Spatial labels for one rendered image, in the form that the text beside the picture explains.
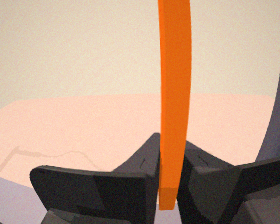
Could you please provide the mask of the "orange handle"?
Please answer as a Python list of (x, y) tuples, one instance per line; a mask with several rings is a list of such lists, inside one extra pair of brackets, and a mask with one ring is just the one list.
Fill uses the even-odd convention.
[(192, 30), (189, 0), (159, 0), (161, 139), (159, 209), (175, 208), (183, 169), (191, 95)]

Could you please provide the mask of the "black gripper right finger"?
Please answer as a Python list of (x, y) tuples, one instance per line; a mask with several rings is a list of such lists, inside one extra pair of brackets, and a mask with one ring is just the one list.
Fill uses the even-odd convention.
[(177, 205), (183, 224), (226, 224), (245, 194), (280, 184), (280, 157), (232, 165), (185, 140)]

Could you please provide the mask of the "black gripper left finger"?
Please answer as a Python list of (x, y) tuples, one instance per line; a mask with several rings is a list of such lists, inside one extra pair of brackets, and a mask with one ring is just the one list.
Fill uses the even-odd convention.
[(155, 224), (160, 139), (160, 132), (153, 132), (112, 172), (38, 165), (30, 172), (32, 188), (46, 210)]

